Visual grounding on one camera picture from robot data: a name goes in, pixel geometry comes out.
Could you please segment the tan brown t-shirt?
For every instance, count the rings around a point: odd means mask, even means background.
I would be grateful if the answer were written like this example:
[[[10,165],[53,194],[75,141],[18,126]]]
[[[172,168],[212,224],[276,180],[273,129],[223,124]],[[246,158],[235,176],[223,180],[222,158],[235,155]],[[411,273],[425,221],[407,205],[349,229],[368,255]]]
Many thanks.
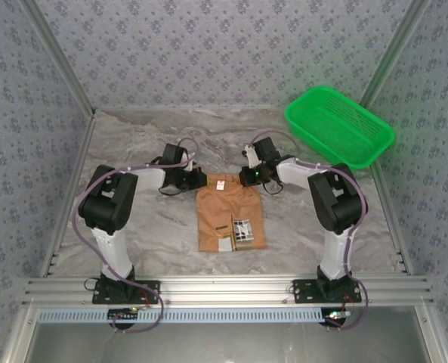
[[[261,195],[237,175],[207,176],[196,194],[199,251],[225,253],[265,249]]]

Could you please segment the green plastic basket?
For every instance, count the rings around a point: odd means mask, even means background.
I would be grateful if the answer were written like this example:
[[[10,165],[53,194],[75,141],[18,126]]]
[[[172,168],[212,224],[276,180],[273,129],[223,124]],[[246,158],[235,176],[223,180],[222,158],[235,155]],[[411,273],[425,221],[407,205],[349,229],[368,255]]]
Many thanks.
[[[395,140],[393,128],[329,86],[314,86],[284,111],[291,133],[331,164],[368,168]]]

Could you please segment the aluminium mounting beam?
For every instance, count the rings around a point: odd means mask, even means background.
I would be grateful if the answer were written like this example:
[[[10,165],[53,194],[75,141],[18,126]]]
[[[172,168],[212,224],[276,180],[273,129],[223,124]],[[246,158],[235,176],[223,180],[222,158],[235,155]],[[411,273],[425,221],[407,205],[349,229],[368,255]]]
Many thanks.
[[[280,307],[292,305],[293,275],[168,276],[157,278],[161,296],[171,307]],[[406,274],[364,274],[370,305],[414,306],[434,301],[426,277]],[[22,298],[38,307],[88,306],[92,293],[84,278],[33,278]]]

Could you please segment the small black controller board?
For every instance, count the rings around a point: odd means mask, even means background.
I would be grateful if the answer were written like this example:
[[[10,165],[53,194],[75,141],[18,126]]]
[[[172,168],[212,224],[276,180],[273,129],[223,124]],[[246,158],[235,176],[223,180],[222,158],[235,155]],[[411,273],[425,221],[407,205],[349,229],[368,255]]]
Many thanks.
[[[109,309],[107,312],[108,321],[136,321],[137,318],[136,308]]]
[[[346,309],[321,309],[324,321],[320,324],[325,327],[341,328],[346,319],[351,317],[351,312]]]

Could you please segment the aluminium table side rail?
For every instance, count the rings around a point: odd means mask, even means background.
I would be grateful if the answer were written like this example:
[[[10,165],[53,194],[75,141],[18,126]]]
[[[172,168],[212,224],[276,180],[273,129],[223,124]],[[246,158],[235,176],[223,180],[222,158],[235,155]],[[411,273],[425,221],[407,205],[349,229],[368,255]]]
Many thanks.
[[[45,259],[44,262],[42,263],[42,268],[39,273],[40,278],[46,278],[47,276],[49,276],[51,269],[51,261],[54,257],[54,254],[59,250],[60,243],[63,240],[67,223],[73,208],[73,201],[76,195],[76,189],[79,184],[82,168],[84,166],[85,155],[88,151],[89,144],[91,142],[91,136],[94,131],[94,124],[95,124],[94,115],[91,115],[88,119],[88,124],[85,128],[82,142],[76,154],[76,159],[73,164],[73,169],[64,194],[62,207],[54,224],[53,234],[51,235],[51,239],[49,240],[48,243]]]
[[[394,246],[396,247],[396,250],[401,255],[402,259],[401,265],[403,266],[403,271],[407,275],[414,275],[415,271],[412,266],[412,260],[408,253],[406,240],[403,237],[403,233],[400,228],[400,223],[398,222],[397,215],[394,211],[391,195],[389,193],[388,186],[385,182],[385,177],[379,160],[374,161],[370,165],[370,169],[382,205],[382,210],[386,222],[388,224],[388,230],[390,231],[391,234],[391,239],[393,241]]]

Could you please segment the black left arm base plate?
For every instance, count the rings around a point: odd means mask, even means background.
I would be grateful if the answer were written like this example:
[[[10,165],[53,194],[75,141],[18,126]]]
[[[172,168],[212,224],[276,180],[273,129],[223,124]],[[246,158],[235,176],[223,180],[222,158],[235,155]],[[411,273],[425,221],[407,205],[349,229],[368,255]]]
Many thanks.
[[[147,289],[123,281],[100,278],[94,285],[92,303],[95,305],[158,304],[155,293],[160,292],[159,281],[137,281]]]

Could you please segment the aluminium frame post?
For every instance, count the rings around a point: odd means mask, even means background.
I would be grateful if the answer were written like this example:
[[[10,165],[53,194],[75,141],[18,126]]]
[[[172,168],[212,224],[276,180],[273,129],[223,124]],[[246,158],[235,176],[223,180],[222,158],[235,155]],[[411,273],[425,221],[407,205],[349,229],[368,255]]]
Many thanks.
[[[18,2],[41,39],[46,51],[51,56],[55,67],[69,87],[76,103],[87,117],[91,117],[94,114],[91,102],[36,0],[18,0]]]
[[[379,95],[401,53],[406,47],[432,0],[410,0],[373,75],[363,91],[359,104],[369,109]]]

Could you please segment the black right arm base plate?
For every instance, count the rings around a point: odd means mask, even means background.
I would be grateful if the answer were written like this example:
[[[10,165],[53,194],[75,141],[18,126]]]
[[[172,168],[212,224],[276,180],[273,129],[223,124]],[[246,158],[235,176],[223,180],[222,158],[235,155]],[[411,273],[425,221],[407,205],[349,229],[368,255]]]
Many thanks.
[[[293,296],[299,303],[361,303],[359,284],[349,278],[324,281],[298,279],[292,282]]]

